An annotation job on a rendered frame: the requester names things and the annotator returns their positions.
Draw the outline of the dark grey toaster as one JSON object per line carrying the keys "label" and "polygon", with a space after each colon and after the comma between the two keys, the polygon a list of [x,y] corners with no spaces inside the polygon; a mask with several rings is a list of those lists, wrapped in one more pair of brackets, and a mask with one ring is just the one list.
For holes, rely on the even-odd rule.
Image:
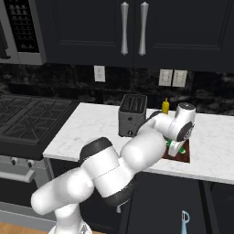
{"label": "dark grey toaster", "polygon": [[134,137],[146,120],[147,97],[141,94],[125,94],[118,111],[119,135]]}

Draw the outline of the black wall cupboard door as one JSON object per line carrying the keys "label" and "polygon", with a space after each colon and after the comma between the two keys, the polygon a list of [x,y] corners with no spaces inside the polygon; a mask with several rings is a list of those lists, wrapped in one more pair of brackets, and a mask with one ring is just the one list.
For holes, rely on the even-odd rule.
{"label": "black wall cupboard door", "polygon": [[[123,2],[129,4],[125,56]],[[49,63],[132,66],[134,0],[36,0],[36,7]]]}
{"label": "black wall cupboard door", "polygon": [[[140,56],[143,2],[149,7]],[[234,73],[234,0],[135,0],[133,65]]]}

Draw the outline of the silver microwave oven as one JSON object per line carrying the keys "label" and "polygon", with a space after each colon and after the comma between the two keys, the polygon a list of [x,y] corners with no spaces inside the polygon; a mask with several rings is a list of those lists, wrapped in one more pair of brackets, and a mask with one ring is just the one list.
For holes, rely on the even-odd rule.
{"label": "silver microwave oven", "polygon": [[36,0],[0,0],[0,64],[46,62]]}

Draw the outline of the dark brown cutting board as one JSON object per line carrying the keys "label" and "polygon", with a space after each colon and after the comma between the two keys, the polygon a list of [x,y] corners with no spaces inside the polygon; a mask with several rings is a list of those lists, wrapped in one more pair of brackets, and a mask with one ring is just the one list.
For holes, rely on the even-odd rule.
{"label": "dark brown cutting board", "polygon": [[178,153],[175,156],[171,156],[168,154],[170,144],[171,144],[171,140],[167,140],[166,151],[163,156],[164,159],[183,162],[183,163],[190,163],[190,150],[189,150],[188,140],[184,142],[183,146],[179,149]]}

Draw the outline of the light blue peeler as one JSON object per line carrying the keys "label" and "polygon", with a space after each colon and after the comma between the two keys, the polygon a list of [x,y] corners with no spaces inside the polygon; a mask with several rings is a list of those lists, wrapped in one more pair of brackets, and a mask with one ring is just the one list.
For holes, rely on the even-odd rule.
{"label": "light blue peeler", "polygon": [[187,234],[186,224],[190,221],[190,216],[186,211],[182,211],[181,234]]}

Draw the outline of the yellow squeeze bottle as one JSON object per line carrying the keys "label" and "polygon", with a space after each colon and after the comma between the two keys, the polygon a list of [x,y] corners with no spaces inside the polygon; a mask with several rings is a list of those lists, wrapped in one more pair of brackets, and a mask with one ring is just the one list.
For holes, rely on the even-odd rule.
{"label": "yellow squeeze bottle", "polygon": [[165,100],[162,103],[162,112],[165,114],[168,114],[169,112],[169,102],[167,98],[165,98]]}

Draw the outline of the white single wall socket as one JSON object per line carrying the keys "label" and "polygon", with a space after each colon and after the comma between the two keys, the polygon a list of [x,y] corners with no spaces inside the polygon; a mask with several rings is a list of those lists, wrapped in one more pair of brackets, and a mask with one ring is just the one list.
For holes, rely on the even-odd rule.
{"label": "white single wall socket", "polygon": [[105,81],[105,67],[104,66],[95,66],[94,67],[94,80],[96,82]]}

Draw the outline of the black gas hob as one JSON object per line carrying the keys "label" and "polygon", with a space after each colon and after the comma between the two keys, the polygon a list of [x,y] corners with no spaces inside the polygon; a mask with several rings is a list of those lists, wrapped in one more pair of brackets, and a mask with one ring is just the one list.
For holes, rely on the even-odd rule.
{"label": "black gas hob", "polygon": [[78,101],[0,96],[0,155],[40,161]]}

